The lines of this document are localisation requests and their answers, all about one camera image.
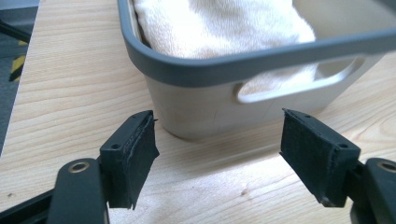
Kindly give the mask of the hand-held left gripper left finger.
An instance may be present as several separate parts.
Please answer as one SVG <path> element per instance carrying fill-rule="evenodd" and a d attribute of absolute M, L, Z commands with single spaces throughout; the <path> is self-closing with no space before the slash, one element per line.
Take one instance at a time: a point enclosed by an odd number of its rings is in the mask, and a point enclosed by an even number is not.
<path fill-rule="evenodd" d="M 154 125 L 152 110 L 134 114 L 100 147 L 110 208 L 135 209 L 151 165 L 160 155 Z"/>

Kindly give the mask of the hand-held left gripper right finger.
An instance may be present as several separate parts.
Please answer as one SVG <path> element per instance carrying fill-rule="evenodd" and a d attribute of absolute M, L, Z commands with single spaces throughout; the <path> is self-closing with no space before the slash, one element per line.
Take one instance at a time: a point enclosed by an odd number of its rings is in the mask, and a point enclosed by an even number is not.
<path fill-rule="evenodd" d="M 343 207 L 361 149 L 311 115 L 284 108 L 280 155 L 325 207 Z"/>

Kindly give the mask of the white basket with grey rim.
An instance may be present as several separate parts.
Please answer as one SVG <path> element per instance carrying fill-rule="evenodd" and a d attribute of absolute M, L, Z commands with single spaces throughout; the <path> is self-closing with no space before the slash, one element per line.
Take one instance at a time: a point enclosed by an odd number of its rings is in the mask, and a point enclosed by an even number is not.
<path fill-rule="evenodd" d="M 205 60 L 169 57 L 143 33 L 133 0 L 118 0 L 120 27 L 134 66 L 146 79 L 166 131 L 203 138 L 278 119 L 282 108 L 327 106 L 386 53 L 396 50 L 396 0 L 293 0 L 314 42 Z M 314 80 L 262 94 L 241 92 L 251 79 L 314 63 Z"/>

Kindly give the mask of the white fluffy towel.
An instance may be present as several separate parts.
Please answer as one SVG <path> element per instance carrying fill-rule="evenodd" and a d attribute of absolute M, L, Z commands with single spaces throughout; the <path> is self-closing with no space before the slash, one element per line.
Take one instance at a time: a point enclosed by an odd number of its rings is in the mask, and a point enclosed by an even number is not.
<path fill-rule="evenodd" d="M 133 0 L 152 49 L 208 59 L 316 40 L 293 0 Z"/>

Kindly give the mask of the black and yellow floor tape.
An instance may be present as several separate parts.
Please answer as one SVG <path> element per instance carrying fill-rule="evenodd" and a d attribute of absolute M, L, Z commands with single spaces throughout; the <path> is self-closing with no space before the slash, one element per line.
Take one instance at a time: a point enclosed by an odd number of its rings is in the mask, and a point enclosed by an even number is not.
<path fill-rule="evenodd" d="M 21 55 L 17 56 L 13 60 L 10 70 L 10 76 L 8 79 L 10 82 L 20 80 L 25 58 L 26 58 L 26 49 L 22 52 Z"/>

